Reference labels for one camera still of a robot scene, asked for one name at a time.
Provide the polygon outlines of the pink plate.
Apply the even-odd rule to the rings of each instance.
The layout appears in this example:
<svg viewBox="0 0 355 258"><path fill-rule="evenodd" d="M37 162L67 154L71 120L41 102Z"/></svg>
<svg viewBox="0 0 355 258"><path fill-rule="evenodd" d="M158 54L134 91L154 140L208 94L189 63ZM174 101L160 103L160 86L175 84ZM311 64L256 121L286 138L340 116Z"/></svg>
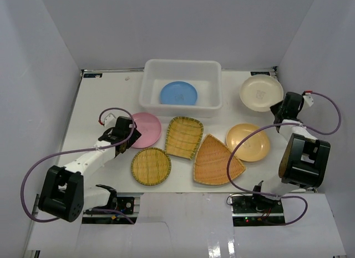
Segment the pink plate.
<svg viewBox="0 0 355 258"><path fill-rule="evenodd" d="M161 136L161 122L150 113L140 112L133 114L140 138L132 145L135 149L144 149L154 145Z"/></svg>

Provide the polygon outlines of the yellow orange plate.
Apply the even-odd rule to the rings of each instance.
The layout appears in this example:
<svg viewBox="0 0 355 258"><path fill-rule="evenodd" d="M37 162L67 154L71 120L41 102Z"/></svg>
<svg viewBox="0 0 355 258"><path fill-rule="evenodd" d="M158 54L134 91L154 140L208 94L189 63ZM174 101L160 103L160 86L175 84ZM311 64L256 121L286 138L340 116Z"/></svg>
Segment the yellow orange plate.
<svg viewBox="0 0 355 258"><path fill-rule="evenodd" d="M254 124L242 123L233 126L226 134L226 145L233 151L236 146L249 134L259 127ZM256 162L265 158L271 148L267 134L262 131L246 140L236 151L235 156L246 162Z"/></svg>

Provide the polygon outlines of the round bamboo tray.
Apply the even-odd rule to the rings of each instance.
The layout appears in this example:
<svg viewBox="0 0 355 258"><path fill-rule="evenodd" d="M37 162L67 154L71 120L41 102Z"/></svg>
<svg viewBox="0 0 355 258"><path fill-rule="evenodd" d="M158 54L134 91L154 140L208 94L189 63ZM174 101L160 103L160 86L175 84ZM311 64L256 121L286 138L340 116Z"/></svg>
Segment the round bamboo tray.
<svg viewBox="0 0 355 258"><path fill-rule="evenodd" d="M171 159L162 149L146 148L139 151L131 162L133 178L145 186L165 181L171 172Z"/></svg>

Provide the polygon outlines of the fan-shaped orange bamboo tray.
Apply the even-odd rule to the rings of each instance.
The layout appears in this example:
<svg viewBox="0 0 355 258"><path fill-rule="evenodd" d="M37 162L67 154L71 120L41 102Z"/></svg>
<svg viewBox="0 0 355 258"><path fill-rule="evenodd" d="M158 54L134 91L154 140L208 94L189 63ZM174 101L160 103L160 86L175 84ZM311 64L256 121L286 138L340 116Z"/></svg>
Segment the fan-shaped orange bamboo tray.
<svg viewBox="0 0 355 258"><path fill-rule="evenodd" d="M236 157L232 157L230 166L227 162L231 152L216 137L208 134L204 137L195 155L193 178L196 183L219 186L238 178L246 167Z"/></svg>

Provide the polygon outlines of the cream white plate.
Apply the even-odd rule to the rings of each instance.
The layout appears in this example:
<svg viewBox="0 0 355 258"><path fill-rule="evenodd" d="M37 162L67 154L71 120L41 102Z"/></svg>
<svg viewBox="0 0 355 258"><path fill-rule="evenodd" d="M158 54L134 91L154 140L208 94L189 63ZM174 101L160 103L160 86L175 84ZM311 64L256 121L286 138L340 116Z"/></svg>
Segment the cream white plate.
<svg viewBox="0 0 355 258"><path fill-rule="evenodd" d="M258 74L246 79L240 87L243 104L256 112L267 112L270 107L283 100L283 87L273 77Z"/></svg>

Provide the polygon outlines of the trapezoid yellow bamboo tray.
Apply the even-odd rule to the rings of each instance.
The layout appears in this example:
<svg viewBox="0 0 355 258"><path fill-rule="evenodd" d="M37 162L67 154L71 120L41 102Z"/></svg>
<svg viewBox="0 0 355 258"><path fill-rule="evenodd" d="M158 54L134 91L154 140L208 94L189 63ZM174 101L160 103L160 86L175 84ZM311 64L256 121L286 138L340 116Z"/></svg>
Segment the trapezoid yellow bamboo tray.
<svg viewBox="0 0 355 258"><path fill-rule="evenodd" d="M190 117L174 117L167 129L165 152L168 155L191 160L204 133L202 122Z"/></svg>

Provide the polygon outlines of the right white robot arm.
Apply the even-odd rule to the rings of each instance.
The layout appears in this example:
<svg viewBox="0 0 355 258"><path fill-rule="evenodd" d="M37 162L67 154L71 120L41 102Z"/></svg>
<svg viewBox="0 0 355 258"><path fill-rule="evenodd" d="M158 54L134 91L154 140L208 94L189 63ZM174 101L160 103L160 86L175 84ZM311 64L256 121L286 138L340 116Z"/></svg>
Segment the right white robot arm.
<svg viewBox="0 0 355 258"><path fill-rule="evenodd" d="M312 105L310 94L286 93L285 98L270 107L276 131L285 138L287 146L278 173L257 184L250 199L251 208L263 213L274 207L280 198L297 189L319 187L324 179L330 143L311 135L297 118L306 104Z"/></svg>

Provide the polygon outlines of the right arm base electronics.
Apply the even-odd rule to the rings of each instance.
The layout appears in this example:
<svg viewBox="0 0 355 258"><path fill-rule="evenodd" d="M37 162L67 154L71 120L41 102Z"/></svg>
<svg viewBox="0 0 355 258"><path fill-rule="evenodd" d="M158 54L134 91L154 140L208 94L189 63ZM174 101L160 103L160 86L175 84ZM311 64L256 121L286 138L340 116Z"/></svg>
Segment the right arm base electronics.
<svg viewBox="0 0 355 258"><path fill-rule="evenodd" d="M257 210L252 195L231 194L226 203L231 207L234 227L282 226L285 223L281 202L272 208Z"/></svg>

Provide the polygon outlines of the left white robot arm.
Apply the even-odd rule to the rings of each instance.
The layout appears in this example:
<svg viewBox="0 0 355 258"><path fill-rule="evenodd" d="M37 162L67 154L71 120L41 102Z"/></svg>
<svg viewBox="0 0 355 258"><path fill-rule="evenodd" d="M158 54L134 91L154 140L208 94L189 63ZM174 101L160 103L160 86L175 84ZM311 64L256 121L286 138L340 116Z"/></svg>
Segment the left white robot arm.
<svg viewBox="0 0 355 258"><path fill-rule="evenodd" d="M64 166L54 165L48 169L39 197L39 210L68 222L73 222L87 210L105 213L116 210L117 192L114 188L103 184L86 188L84 182L129 149L141 133L128 117L109 115L105 121L106 130L93 150Z"/></svg>

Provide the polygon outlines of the blue corner label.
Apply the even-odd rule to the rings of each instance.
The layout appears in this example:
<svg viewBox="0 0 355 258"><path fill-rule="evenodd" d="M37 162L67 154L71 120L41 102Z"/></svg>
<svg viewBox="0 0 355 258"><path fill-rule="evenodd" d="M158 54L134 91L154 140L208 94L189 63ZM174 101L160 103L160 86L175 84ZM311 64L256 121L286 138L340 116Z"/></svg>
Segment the blue corner label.
<svg viewBox="0 0 355 258"><path fill-rule="evenodd" d="M267 76L271 76L270 72L261 72L261 71L254 71L254 72L250 72L251 76L254 75L267 75Z"/></svg>
<svg viewBox="0 0 355 258"><path fill-rule="evenodd" d="M102 73L85 73L83 78L101 78L102 75Z"/></svg>

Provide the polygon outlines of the left blue corner label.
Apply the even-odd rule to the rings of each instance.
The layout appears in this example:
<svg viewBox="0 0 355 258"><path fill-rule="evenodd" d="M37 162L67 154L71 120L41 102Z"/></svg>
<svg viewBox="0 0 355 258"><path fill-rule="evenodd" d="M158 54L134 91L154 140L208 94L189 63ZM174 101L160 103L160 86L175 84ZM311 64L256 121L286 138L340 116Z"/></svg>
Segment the left blue corner label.
<svg viewBox="0 0 355 258"><path fill-rule="evenodd" d="M101 78L102 75L102 73L85 73L83 78Z"/></svg>

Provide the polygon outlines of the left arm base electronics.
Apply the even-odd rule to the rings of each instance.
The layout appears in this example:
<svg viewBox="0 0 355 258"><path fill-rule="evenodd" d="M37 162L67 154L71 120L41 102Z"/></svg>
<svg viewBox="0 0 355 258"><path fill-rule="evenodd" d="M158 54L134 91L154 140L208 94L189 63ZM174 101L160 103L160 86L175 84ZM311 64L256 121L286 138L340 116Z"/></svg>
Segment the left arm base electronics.
<svg viewBox="0 0 355 258"><path fill-rule="evenodd" d="M116 212L87 210L83 214L82 223L97 225L132 225L136 223L138 218L139 205L139 198L132 196L117 197L115 210L125 214L131 221Z"/></svg>

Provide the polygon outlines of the blue plate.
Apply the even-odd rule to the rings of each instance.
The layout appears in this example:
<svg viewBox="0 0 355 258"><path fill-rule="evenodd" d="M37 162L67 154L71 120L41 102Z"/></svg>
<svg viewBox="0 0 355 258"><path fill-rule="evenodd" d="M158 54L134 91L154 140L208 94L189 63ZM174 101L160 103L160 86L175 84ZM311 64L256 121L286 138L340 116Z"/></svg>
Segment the blue plate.
<svg viewBox="0 0 355 258"><path fill-rule="evenodd" d="M198 99L196 88L183 81L165 85L160 92L160 103L168 105L195 105Z"/></svg>

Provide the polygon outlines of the right blue corner label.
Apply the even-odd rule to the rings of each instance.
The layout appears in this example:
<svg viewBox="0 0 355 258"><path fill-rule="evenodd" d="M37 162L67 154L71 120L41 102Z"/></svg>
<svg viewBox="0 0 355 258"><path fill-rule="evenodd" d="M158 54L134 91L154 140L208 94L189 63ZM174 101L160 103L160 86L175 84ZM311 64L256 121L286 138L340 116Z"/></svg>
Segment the right blue corner label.
<svg viewBox="0 0 355 258"><path fill-rule="evenodd" d="M251 76L254 75L267 75L267 76L271 76L270 72L261 72L261 71L254 71L254 72L250 72Z"/></svg>

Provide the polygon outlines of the white plastic bin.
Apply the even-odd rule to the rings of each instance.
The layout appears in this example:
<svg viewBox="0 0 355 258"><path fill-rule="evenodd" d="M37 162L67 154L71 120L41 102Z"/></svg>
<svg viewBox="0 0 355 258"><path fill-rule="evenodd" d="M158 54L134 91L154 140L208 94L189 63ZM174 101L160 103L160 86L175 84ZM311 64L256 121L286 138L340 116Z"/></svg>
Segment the white plastic bin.
<svg viewBox="0 0 355 258"><path fill-rule="evenodd" d="M212 60L151 59L139 104L158 116L211 118L223 105L221 65Z"/></svg>

